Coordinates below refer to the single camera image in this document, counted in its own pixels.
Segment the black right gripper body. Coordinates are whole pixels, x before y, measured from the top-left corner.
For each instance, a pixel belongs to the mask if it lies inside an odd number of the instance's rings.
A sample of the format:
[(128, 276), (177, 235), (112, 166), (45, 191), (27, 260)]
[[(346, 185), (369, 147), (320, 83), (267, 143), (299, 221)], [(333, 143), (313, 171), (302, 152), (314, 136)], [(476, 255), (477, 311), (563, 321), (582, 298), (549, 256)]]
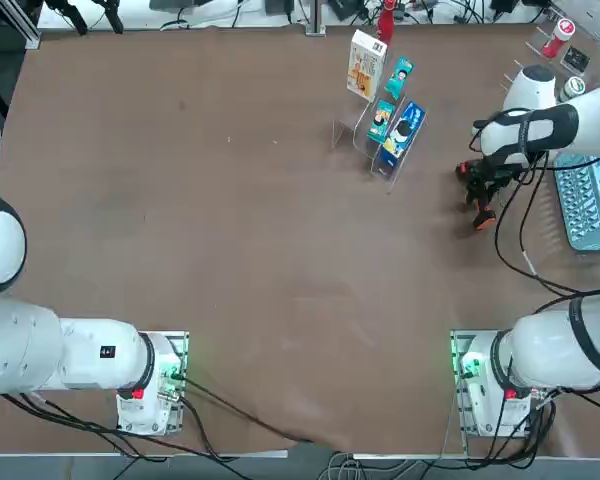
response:
[(484, 159), (481, 170), (487, 189), (500, 190), (508, 186), (513, 179), (518, 178), (524, 171), (524, 166), (520, 163), (496, 164)]

